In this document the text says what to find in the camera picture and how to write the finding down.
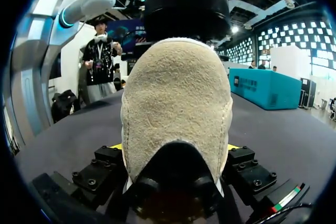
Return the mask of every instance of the gray pants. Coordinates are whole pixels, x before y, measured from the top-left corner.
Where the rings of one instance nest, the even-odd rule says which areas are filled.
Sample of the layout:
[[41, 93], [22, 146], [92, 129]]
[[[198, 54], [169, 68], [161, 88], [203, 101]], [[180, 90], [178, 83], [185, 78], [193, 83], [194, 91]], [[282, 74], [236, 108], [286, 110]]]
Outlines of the gray pants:
[[113, 93], [116, 93], [113, 82], [88, 86], [88, 94], [91, 103], [96, 102]]

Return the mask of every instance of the banner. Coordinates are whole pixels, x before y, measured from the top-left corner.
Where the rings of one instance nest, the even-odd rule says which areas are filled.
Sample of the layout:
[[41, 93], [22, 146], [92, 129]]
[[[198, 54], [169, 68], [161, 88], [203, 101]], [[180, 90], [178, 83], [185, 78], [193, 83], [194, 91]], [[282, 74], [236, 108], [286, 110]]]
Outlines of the banner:
[[146, 32], [139, 19], [109, 21], [107, 24], [108, 36], [122, 43], [123, 52], [133, 52], [135, 43], [146, 41]]

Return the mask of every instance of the ceiling light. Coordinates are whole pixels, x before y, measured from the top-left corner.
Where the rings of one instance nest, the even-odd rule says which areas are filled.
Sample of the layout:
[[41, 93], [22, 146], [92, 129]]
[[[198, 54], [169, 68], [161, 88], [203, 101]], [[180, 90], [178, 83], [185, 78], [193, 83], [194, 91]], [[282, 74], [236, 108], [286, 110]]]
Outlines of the ceiling light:
[[231, 29], [232, 33], [235, 34], [236, 32], [239, 31], [239, 28], [237, 26], [234, 26], [232, 29]]

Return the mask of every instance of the white booth wall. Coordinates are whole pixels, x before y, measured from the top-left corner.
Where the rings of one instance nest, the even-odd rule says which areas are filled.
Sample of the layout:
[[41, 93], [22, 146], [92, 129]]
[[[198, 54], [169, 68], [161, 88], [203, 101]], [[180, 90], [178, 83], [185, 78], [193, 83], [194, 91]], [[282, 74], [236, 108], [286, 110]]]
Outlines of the white booth wall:
[[78, 96], [78, 73], [80, 60], [83, 57], [80, 48], [93, 39], [96, 31], [93, 26], [80, 23], [79, 31], [74, 39], [61, 50], [61, 77], [49, 80], [49, 100], [55, 93], [63, 93], [71, 90]]
[[271, 69], [277, 67], [277, 72], [295, 79], [309, 79], [311, 67], [310, 57], [305, 50], [297, 46], [271, 48]]
[[336, 97], [336, 81], [311, 75], [311, 58], [306, 50], [301, 50], [297, 46], [286, 46], [271, 48], [270, 54], [271, 69], [277, 66], [278, 73], [296, 79], [310, 79], [316, 83], [315, 107], [321, 106], [322, 99], [329, 102], [329, 99]]

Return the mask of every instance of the dark table surface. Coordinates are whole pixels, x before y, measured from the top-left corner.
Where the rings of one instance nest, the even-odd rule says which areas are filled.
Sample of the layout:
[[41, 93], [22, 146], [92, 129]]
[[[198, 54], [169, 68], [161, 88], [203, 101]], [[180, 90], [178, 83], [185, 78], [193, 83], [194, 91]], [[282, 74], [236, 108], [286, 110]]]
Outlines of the dark table surface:
[[[119, 91], [68, 116], [21, 150], [16, 162], [24, 180], [54, 171], [71, 180], [71, 173], [86, 167], [95, 150], [121, 143], [121, 95]], [[303, 201], [314, 201], [336, 164], [336, 132], [301, 109], [265, 111], [232, 97], [229, 143], [255, 151], [280, 183], [292, 178], [310, 185]], [[246, 219], [251, 210], [239, 199], [237, 204]]]

